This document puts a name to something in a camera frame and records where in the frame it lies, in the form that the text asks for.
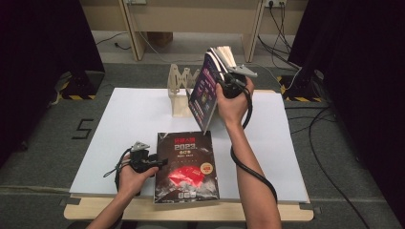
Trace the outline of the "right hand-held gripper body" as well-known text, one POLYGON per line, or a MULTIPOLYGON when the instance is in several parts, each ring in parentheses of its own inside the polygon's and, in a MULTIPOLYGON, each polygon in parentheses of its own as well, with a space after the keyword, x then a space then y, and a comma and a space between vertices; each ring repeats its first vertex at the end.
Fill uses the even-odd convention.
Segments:
POLYGON ((224 96, 226 98, 235 98, 244 91, 246 79, 257 76, 257 73, 245 65, 227 67, 227 73, 224 73, 225 85, 222 86, 224 96))

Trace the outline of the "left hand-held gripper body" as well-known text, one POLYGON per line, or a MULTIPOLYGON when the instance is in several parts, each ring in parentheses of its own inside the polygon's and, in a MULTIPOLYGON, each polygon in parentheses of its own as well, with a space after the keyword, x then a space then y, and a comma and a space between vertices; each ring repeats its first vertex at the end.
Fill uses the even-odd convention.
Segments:
POLYGON ((130 148, 130 166, 138 174, 149 169, 149 145, 137 141, 130 148))

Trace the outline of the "black magazine with red picture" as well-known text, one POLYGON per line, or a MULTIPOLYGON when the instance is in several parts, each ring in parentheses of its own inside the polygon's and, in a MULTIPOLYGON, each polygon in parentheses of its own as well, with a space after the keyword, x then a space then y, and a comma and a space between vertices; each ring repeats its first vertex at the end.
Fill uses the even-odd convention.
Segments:
POLYGON ((154 202, 170 204, 220 198, 211 133, 158 133, 154 202))

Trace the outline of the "beige expandable book rack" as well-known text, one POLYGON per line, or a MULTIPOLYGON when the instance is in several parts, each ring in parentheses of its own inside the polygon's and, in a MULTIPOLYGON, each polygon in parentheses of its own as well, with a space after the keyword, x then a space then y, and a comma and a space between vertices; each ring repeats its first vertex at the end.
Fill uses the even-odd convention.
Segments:
POLYGON ((188 108, 188 98, 196 84, 200 71, 191 71, 190 68, 183 70, 176 64, 170 66, 167 78, 167 92, 171 101, 173 117, 191 117, 188 108))

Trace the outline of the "person's left hand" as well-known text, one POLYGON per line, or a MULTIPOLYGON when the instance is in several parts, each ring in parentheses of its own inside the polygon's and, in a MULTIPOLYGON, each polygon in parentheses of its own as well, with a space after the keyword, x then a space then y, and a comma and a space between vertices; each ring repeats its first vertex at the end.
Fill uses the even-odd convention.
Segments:
POLYGON ((143 173, 137 173, 129 165, 129 158, 125 156, 121 163, 117 196, 132 199, 141 191, 144 182, 149 177, 153 177, 159 168, 152 167, 143 173))

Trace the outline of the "person's right hand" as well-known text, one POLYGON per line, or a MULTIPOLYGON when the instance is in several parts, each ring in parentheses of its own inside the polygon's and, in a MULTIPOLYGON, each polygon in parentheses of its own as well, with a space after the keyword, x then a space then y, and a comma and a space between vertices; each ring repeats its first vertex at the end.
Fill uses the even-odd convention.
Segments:
POLYGON ((246 95, 241 93, 234 98, 226 98, 219 83, 216 84, 216 94, 219 115, 226 128, 242 127, 242 119, 249 108, 246 95))

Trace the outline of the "stand base with hazard tape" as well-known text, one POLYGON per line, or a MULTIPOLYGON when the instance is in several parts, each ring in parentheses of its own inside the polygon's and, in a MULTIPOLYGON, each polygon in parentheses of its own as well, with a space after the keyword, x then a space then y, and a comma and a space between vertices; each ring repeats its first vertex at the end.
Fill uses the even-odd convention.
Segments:
POLYGON ((85 71, 80 76, 75 76, 70 72, 63 73, 54 87, 53 103, 60 99, 95 99, 104 75, 104 72, 97 71, 85 71))
POLYGON ((318 90, 315 74, 280 75, 277 77, 280 92, 285 101, 321 102, 321 93, 318 90))

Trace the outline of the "beige wooden desk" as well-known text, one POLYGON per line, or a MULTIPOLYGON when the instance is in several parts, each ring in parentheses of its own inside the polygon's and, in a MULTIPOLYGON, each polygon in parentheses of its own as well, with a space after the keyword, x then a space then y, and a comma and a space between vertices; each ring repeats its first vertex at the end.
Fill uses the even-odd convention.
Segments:
POLYGON ((267 10, 266 0, 147 0, 128 5, 125 0, 79 0, 93 31, 127 31, 134 59, 146 49, 149 31, 235 33, 241 36, 245 61, 254 58, 257 36, 297 33, 309 0, 287 0, 282 8, 267 10))

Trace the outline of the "black curtain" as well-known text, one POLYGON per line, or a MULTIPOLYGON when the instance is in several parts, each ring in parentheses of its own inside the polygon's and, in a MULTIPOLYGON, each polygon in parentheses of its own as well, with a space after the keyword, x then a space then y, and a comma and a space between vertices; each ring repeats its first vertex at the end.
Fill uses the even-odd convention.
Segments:
POLYGON ((324 75, 362 162, 405 227, 405 0, 308 0, 289 61, 324 75))
POLYGON ((79 0, 0 0, 0 167, 26 140, 63 73, 103 72, 79 0))

